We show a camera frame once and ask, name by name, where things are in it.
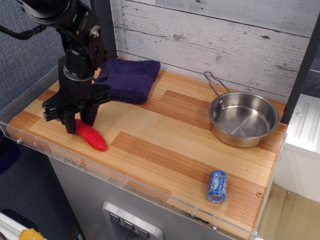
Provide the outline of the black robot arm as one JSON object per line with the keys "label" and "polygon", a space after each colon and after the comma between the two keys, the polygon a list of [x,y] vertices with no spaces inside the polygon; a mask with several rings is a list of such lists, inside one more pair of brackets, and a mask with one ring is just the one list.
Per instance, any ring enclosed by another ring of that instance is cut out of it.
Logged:
{"label": "black robot arm", "polygon": [[92,126],[99,106],[110,101],[111,90],[94,78],[98,68],[108,73],[108,51],[98,17],[80,0],[20,0],[18,4],[39,25],[56,29],[65,52],[58,61],[59,90],[42,104],[45,120],[60,119],[69,134],[76,132],[76,114]]}

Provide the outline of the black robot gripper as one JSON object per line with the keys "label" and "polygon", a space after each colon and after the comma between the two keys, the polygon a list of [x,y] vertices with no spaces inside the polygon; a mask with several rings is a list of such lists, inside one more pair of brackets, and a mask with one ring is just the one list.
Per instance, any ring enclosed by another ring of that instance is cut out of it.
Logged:
{"label": "black robot gripper", "polygon": [[64,75],[59,77],[58,83],[58,92],[42,104],[45,120],[60,119],[68,134],[76,133],[76,114],[93,126],[99,106],[110,101],[111,87],[92,83],[91,79],[74,81]]}

